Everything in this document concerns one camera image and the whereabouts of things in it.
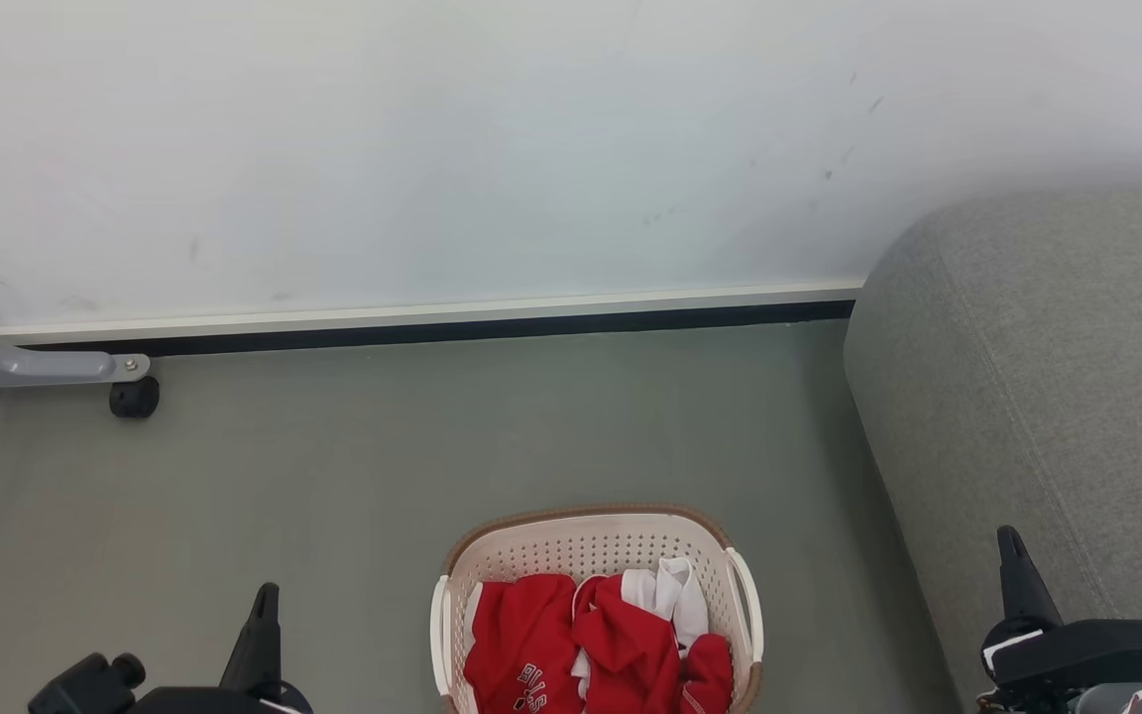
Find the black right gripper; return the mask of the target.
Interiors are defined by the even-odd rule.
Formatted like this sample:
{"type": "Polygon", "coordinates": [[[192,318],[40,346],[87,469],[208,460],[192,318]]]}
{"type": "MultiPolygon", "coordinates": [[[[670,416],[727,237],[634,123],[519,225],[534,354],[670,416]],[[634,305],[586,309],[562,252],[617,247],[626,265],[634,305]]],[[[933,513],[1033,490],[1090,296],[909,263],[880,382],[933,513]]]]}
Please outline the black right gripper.
{"type": "Polygon", "coordinates": [[[1003,619],[980,658],[991,690],[979,713],[1136,713],[1142,708],[1142,620],[1064,623],[1012,526],[996,532],[1003,619]]]}

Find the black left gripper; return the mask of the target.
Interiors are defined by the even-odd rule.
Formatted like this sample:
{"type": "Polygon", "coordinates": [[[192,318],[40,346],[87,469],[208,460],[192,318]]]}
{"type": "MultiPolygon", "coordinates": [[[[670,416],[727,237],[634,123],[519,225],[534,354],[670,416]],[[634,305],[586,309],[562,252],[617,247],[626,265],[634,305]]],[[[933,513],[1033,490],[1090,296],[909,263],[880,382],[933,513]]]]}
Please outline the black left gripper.
{"type": "Polygon", "coordinates": [[[136,688],[146,669],[132,653],[90,653],[47,682],[29,713],[311,713],[304,696],[282,681],[280,587],[264,583],[218,685],[136,688]]]}

